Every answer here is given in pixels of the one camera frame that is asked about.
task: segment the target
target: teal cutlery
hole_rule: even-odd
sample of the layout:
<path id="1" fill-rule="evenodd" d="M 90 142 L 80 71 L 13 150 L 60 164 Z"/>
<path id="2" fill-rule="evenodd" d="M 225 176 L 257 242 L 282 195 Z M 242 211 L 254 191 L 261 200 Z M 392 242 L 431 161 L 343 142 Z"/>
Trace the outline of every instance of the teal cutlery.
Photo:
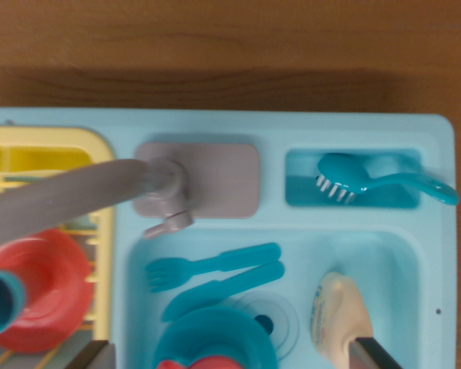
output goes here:
<path id="1" fill-rule="evenodd" d="M 356 194 L 362 194 L 371 188 L 393 184 L 412 186 L 444 204 L 458 205 L 459 203 L 457 191 L 435 178 L 416 173 L 396 173 L 371 178 L 361 163 L 350 155 L 325 155 L 319 161 L 317 168 L 320 176 L 317 178 L 316 186 L 325 192 L 333 185 L 328 197 L 332 198 L 339 190 L 337 201 L 342 201 L 348 193 L 345 204 L 353 201 Z"/>
<path id="2" fill-rule="evenodd" d="M 182 286 L 197 274 L 254 267 L 277 261 L 280 255 L 280 246 L 272 242 L 223 252 L 215 258 L 199 261 L 183 258 L 157 259 L 152 261 L 146 270 L 151 292 L 161 292 Z"/>
<path id="3" fill-rule="evenodd" d="M 223 281 L 210 281 L 186 290 L 169 303 L 162 314 L 162 321 L 174 321 L 191 311 L 218 304 L 230 296 L 280 279 L 284 273 L 284 265 L 274 261 Z"/>

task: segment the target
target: brush handle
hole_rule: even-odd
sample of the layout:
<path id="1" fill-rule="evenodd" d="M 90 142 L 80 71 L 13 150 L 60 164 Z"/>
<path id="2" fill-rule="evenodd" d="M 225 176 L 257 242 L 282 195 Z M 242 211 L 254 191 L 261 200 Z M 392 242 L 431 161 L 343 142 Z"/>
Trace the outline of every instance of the brush handle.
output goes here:
<path id="1" fill-rule="evenodd" d="M 436 200 L 443 202 L 448 205 L 458 205 L 459 194 L 451 186 L 441 182 L 435 178 L 429 177 L 428 175 L 419 175 L 415 173 L 397 173 L 394 175 L 386 175 L 377 179 L 373 179 L 371 182 L 372 187 L 378 187 L 382 185 L 402 184 L 409 185 L 422 192 L 425 192 L 429 196 L 432 196 Z"/>

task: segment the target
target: teal knife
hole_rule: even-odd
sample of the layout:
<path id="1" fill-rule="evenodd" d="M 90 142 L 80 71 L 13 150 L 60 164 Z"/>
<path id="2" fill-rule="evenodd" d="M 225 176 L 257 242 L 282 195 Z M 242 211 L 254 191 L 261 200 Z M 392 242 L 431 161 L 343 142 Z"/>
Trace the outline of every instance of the teal knife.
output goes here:
<path id="1" fill-rule="evenodd" d="M 230 296 L 280 279 L 284 273 L 284 265 L 274 261 L 223 281 L 210 281 L 181 292 L 164 310 L 162 321 L 175 321 L 191 311 L 218 304 Z"/>

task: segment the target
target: teal brush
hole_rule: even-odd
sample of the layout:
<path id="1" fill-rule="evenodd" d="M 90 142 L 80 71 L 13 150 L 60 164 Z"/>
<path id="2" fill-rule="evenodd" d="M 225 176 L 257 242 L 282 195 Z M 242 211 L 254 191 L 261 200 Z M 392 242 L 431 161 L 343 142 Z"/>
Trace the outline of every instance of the teal brush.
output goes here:
<path id="1" fill-rule="evenodd" d="M 361 163 L 349 155 L 325 155 L 317 164 L 317 168 L 321 173 L 317 178 L 317 187 L 322 192 L 330 190 L 329 198 L 339 190 L 337 201 L 345 198 L 345 204 L 353 201 L 356 194 L 362 194 L 375 187 L 394 184 L 412 186 L 444 204 L 458 205 L 459 203 L 457 191 L 435 178 L 415 173 L 396 173 L 371 178 Z"/>

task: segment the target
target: dish rack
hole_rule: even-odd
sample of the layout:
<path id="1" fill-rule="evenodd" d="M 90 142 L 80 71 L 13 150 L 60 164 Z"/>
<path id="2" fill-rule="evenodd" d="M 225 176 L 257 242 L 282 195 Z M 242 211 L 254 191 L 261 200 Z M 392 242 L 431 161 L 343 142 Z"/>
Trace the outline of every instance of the dish rack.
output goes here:
<path id="1" fill-rule="evenodd" d="M 62 171 L 112 160 L 109 147 L 81 129 L 0 127 L 0 193 Z M 0 348 L 0 368 L 64 367 L 91 339 L 110 337 L 113 208 L 59 226 L 88 256 L 95 298 L 78 332 L 65 343 L 39 354 Z"/>

